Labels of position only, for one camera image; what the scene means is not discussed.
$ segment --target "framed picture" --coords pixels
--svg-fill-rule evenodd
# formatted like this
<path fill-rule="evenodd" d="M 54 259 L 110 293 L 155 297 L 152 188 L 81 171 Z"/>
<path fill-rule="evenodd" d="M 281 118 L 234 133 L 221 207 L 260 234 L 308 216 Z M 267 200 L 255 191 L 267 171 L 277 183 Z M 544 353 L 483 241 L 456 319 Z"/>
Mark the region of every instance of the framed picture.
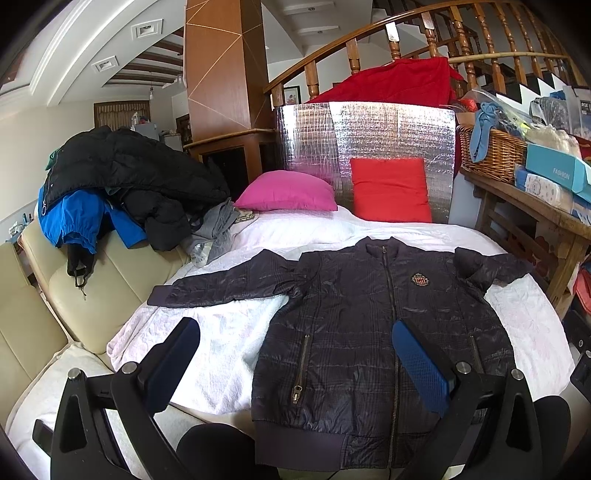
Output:
<path fill-rule="evenodd" d="M 300 86 L 296 85 L 294 87 L 285 87 L 283 89 L 283 94 L 285 95 L 285 104 L 286 105 L 298 105 L 301 103 L 301 95 L 300 95 Z"/>
<path fill-rule="evenodd" d="M 189 114 L 177 118 L 177 132 L 181 136 L 183 145 L 193 143 L 193 134 L 191 133 L 191 120 Z"/>

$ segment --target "wooden baluster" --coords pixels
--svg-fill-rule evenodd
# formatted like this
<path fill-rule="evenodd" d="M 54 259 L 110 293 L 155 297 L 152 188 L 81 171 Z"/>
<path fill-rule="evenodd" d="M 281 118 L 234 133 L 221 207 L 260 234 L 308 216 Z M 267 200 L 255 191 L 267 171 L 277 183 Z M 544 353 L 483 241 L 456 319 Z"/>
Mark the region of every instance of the wooden baluster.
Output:
<path fill-rule="evenodd" d="M 346 43 L 347 56 L 349 57 L 349 67 L 351 68 L 351 75 L 355 75 L 361 71 L 361 63 L 359 61 L 359 47 L 357 46 L 357 39 L 349 40 Z"/>
<path fill-rule="evenodd" d="M 482 55 L 482 48 L 480 47 L 480 39 L 478 38 L 478 35 L 474 35 L 474 42 L 476 42 L 476 51 L 478 52 L 478 55 Z"/>
<path fill-rule="evenodd" d="M 562 52 L 560 51 L 557 43 L 554 41 L 552 33 L 549 31 L 546 31 L 546 33 L 548 35 L 548 40 L 550 41 L 550 45 L 552 47 L 552 52 L 560 55 Z M 564 83 L 568 83 L 569 79 L 566 76 L 566 70 L 564 68 L 562 59 L 556 59 L 556 65 L 558 65 L 558 76 L 560 80 L 562 80 Z"/>
<path fill-rule="evenodd" d="M 493 4 L 496 10 L 496 15 L 501 20 L 501 24 L 505 29 L 505 35 L 507 36 L 507 41 L 509 42 L 509 47 L 511 51 L 517 51 L 517 46 L 515 45 L 515 39 L 513 38 L 513 34 L 511 33 L 511 29 L 509 28 L 509 24 L 507 23 L 507 17 L 505 16 L 505 11 L 501 4 L 495 3 Z M 515 61 L 515 75 L 517 76 L 517 81 L 522 83 L 523 85 L 527 85 L 527 79 L 525 78 L 525 72 L 523 67 L 521 66 L 521 59 L 519 57 L 513 57 Z"/>
<path fill-rule="evenodd" d="M 388 44 L 390 45 L 390 53 L 392 55 L 392 61 L 396 61 L 401 58 L 400 55 L 400 38 L 398 36 L 398 29 L 396 23 L 392 22 L 386 24 L 386 34 L 388 35 Z"/>
<path fill-rule="evenodd" d="M 457 37 L 460 41 L 460 49 L 462 51 L 462 56 L 467 56 L 470 54 L 470 45 L 468 44 L 466 33 L 464 32 L 462 16 L 460 15 L 460 11 L 455 5 L 450 7 L 449 10 L 452 13 L 453 26 L 456 29 Z M 474 71 L 474 64 L 471 61 L 467 61 L 465 65 L 466 74 L 468 76 L 468 89 L 472 90 L 473 88 L 478 86 L 478 82 L 476 81 L 476 72 Z"/>
<path fill-rule="evenodd" d="M 427 39 L 427 45 L 429 45 L 429 56 L 431 58 L 438 57 L 439 52 L 437 51 L 437 39 L 435 38 L 435 26 L 433 25 L 433 18 L 429 12 L 421 14 L 423 25 L 425 26 L 425 38 Z"/>
<path fill-rule="evenodd" d="M 542 36 L 542 32 L 540 31 L 540 27 L 538 26 L 538 22 L 536 21 L 534 14 L 529 8 L 526 8 L 525 5 L 523 6 L 523 9 L 527 17 L 530 19 L 531 25 L 534 27 L 535 36 L 538 37 L 542 52 L 548 53 L 548 47 L 546 47 L 546 42 L 544 41 L 544 37 Z M 555 73 L 554 65 L 552 65 L 552 61 L 548 57 L 544 57 L 544 63 L 546 64 L 546 68 L 550 73 Z"/>
<path fill-rule="evenodd" d="M 312 60 L 308 65 L 304 67 L 306 73 L 306 85 L 308 86 L 308 93 L 310 94 L 310 100 L 320 95 L 320 88 L 318 87 L 318 68 L 316 68 L 316 62 Z"/>
<path fill-rule="evenodd" d="M 280 83 L 271 90 L 271 98 L 273 99 L 273 106 L 285 105 L 285 92 L 283 91 L 283 84 Z"/>
<path fill-rule="evenodd" d="M 511 13 L 519 24 L 519 29 L 521 30 L 521 34 L 525 40 L 525 45 L 527 45 L 527 51 L 534 52 L 534 46 L 531 44 L 530 36 L 527 34 L 527 30 L 525 29 L 525 25 L 521 19 L 519 8 L 517 8 L 517 5 L 515 4 L 509 4 L 509 10 L 511 10 Z M 539 79 L 542 78 L 542 69 L 540 68 L 540 64 L 538 63 L 538 59 L 536 57 L 531 58 L 531 70 Z"/>
<path fill-rule="evenodd" d="M 480 24 L 482 29 L 482 35 L 484 35 L 484 40 L 486 42 L 486 46 L 488 47 L 488 53 L 495 53 L 495 45 L 492 41 L 491 32 L 488 29 L 488 25 L 486 24 L 486 18 L 484 15 L 484 10 L 482 9 L 481 4 L 474 4 L 473 5 L 474 12 L 476 14 L 476 19 Z M 499 93 L 507 93 L 505 88 L 505 77 L 501 72 L 501 66 L 499 65 L 499 61 L 497 59 L 491 59 L 492 64 L 492 84 L 495 87 L 495 90 Z"/>

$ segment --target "blue cloth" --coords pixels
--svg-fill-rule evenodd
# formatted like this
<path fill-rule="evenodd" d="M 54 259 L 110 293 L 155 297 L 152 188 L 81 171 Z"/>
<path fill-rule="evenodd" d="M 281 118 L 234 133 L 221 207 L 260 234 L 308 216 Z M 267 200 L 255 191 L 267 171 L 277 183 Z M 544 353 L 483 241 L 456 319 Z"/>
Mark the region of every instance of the blue cloth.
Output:
<path fill-rule="evenodd" d="M 90 190 L 76 190 L 65 195 L 45 215 L 41 214 L 43 187 L 39 190 L 39 224 L 47 239 L 55 246 L 80 244 L 96 253 L 96 238 L 103 215 L 109 215 L 113 227 L 127 248 L 146 239 L 146 233 L 123 210 L 113 208 Z"/>
<path fill-rule="evenodd" d="M 566 100 L 566 95 L 562 90 L 557 92 L 550 92 L 550 98 L 557 98 L 558 100 Z"/>
<path fill-rule="evenodd" d="M 499 108 L 494 103 L 481 103 L 470 138 L 470 157 L 474 163 L 481 162 L 486 157 L 491 128 L 496 128 L 498 125 Z"/>

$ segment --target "plastic bag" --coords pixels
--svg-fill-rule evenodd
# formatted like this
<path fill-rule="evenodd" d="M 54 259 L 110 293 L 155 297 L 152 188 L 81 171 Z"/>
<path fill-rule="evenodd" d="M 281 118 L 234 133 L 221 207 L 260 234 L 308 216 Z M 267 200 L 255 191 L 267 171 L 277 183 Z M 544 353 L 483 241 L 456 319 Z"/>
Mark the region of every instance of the plastic bag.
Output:
<path fill-rule="evenodd" d="M 525 139 L 536 145 L 553 148 L 582 160 L 581 150 L 576 139 L 564 130 L 556 130 L 552 125 L 532 125 L 525 135 Z"/>
<path fill-rule="evenodd" d="M 491 95 L 488 92 L 485 92 L 480 87 L 475 87 L 474 89 L 468 91 L 468 93 L 462 97 L 462 100 L 464 99 L 472 99 L 476 103 L 494 103 L 501 110 L 503 110 L 503 113 L 505 114 L 507 120 L 520 131 L 521 137 L 525 137 L 527 131 L 533 124 L 533 121 L 528 115 L 518 112 L 513 107 L 509 106 L 507 103 L 503 102 L 503 100 L 501 100 L 500 98 L 497 98 L 496 96 Z"/>
<path fill-rule="evenodd" d="M 550 97 L 536 98 L 530 103 L 530 115 L 536 123 L 552 125 L 571 133 L 566 100 Z"/>

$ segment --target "embroidered badge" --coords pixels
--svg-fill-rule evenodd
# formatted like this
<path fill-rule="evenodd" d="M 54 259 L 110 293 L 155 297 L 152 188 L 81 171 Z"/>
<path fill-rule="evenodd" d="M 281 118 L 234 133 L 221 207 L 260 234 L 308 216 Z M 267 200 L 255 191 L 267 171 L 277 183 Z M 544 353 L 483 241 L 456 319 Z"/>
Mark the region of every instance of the embroidered badge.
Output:
<path fill-rule="evenodd" d="M 419 287 L 426 287 L 427 285 L 429 285 L 429 279 L 422 273 L 415 273 L 413 275 L 413 282 L 415 285 L 418 285 Z"/>

